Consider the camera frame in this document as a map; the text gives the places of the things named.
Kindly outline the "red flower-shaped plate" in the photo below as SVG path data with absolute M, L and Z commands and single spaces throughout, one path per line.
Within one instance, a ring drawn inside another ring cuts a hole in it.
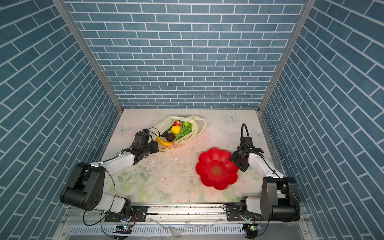
M 239 168 L 230 161 L 231 156 L 230 152 L 217 148 L 199 155 L 196 172 L 204 186 L 223 191 L 237 182 Z

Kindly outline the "dark brown fake fruit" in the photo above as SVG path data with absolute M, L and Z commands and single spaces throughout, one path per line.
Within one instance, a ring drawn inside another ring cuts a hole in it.
M 176 139 L 176 135 L 173 134 L 173 133 L 169 133 L 169 134 L 166 135 L 166 140 L 167 140 L 167 142 L 170 142 L 170 143 L 171 143 L 171 142 L 174 142 L 175 139 Z

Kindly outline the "yellow fake lemon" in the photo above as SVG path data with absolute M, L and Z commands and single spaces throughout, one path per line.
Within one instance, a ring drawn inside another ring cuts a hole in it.
M 171 128 L 171 133 L 174 135 L 178 135 L 182 132 L 182 127 L 181 126 L 172 126 Z

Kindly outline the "green spotted fake fruit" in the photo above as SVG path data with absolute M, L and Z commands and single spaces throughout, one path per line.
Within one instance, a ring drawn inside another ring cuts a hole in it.
M 189 123 L 189 122 L 184 122 L 184 123 L 183 123 L 183 127 L 184 127 L 184 128 L 190 128 L 191 126 L 192 126 L 192 124 Z

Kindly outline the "yellow plastic fruit-print bag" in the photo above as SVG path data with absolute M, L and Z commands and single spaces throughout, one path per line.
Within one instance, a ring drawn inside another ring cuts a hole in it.
M 165 153 L 197 139 L 206 126 L 206 121 L 197 116 L 169 116 L 149 131 L 153 141 L 159 146 L 159 152 Z

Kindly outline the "dark fake avocado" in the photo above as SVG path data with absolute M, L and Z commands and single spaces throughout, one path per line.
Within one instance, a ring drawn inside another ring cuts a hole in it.
M 168 134 L 168 131 L 165 131 L 163 134 L 161 134 L 161 137 L 165 138 Z

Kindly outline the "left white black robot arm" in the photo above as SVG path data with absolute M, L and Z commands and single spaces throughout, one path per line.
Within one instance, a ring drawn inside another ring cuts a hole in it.
M 119 197 L 114 190 L 109 194 L 104 190 L 106 176 L 121 169 L 132 167 L 151 154 L 159 152 L 154 133 L 143 129 L 136 133 L 129 148 L 123 149 L 117 156 L 93 163 L 76 164 L 61 192 L 60 202 L 84 211 L 98 210 L 117 222 L 128 222 L 134 216 L 129 199 Z

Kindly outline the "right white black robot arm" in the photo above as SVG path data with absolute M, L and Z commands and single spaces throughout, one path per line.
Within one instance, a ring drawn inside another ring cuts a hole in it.
M 243 197 L 238 204 L 224 204 L 229 222 L 297 222 L 301 218 L 298 184 L 267 163 L 264 152 L 253 145 L 251 137 L 241 137 L 240 146 L 230 161 L 245 172 L 249 167 L 263 178 L 259 197 Z

